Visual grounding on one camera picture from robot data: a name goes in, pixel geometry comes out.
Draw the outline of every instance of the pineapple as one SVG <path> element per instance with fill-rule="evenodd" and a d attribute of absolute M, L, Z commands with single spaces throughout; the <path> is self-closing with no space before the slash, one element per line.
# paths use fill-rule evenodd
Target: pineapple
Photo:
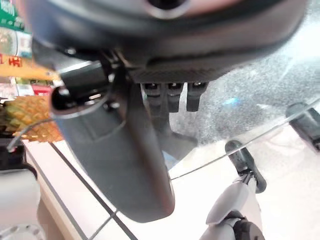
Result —
<path fill-rule="evenodd" d="M 18 96 L 13 101 L 6 101 L 0 109 L 0 126 L 5 133 L 13 135 L 28 125 L 49 118 L 48 96 Z M 53 121 L 35 126 L 22 138 L 39 142 L 57 142 L 63 139 Z"/>

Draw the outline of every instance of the black clamp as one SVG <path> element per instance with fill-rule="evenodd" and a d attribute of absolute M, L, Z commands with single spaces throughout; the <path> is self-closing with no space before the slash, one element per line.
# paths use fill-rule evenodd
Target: black clamp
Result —
<path fill-rule="evenodd" d="M 7 146 L 12 138 L 0 138 L 0 171 L 28 169 L 35 178 L 38 177 L 36 169 L 26 162 L 26 151 L 24 144 L 19 141 L 13 152 L 8 152 Z"/>
<path fill-rule="evenodd" d="M 186 110 L 188 112 L 198 111 L 200 97 L 206 91 L 207 87 L 207 82 L 188 83 L 188 93 L 186 97 Z"/>
<path fill-rule="evenodd" d="M 288 118 L 297 114 L 307 106 L 303 102 L 292 104 L 287 108 L 285 116 Z M 305 111 L 299 117 L 291 120 L 289 124 L 311 148 L 320 153 L 320 114 L 314 108 Z"/>

